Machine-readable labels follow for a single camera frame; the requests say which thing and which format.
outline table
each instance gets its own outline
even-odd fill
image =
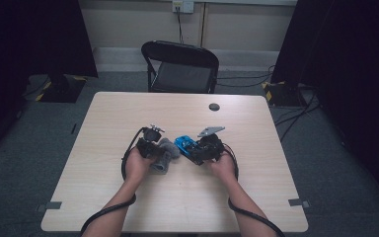
[[[212,103],[220,110],[210,110]],[[288,202],[299,196],[263,97],[122,92],[95,95],[51,199],[61,207],[46,211],[41,228],[79,231],[118,190],[122,155],[137,130],[151,123],[170,140],[198,140],[207,126],[225,126],[217,135],[236,154],[242,187],[282,231],[307,230],[302,206]],[[166,175],[150,172],[136,195],[124,232],[239,231],[224,187],[185,156],[172,161]]]

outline dark backdrop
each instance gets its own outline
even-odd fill
[[[33,74],[98,77],[77,1],[0,1],[0,136]]]
[[[318,87],[345,145],[379,183],[379,1],[299,0],[272,76],[284,80]]]

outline blue object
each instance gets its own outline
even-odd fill
[[[183,155],[189,158],[190,158],[189,149],[195,149],[198,146],[198,144],[187,135],[178,137],[177,139],[175,139],[174,143],[178,146],[178,148],[180,148]]]

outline chair backrest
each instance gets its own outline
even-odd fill
[[[214,53],[194,45],[153,40],[142,45],[141,52],[149,65],[151,65],[150,59],[153,59],[175,64],[215,68],[215,71],[219,66]]]

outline forearm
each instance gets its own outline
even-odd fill
[[[232,203],[247,211],[260,215],[266,218],[264,212],[257,206],[257,204],[248,196],[236,179],[228,179],[223,181],[227,192],[229,194]],[[264,225],[260,221],[253,219],[252,217],[246,216],[235,212],[236,219],[238,220],[239,229],[243,237],[249,236],[275,236],[275,232],[268,226]]]
[[[132,199],[138,186],[139,182],[124,182],[113,198],[103,208]],[[128,206],[97,218],[88,226],[83,236],[119,236],[127,211]]]

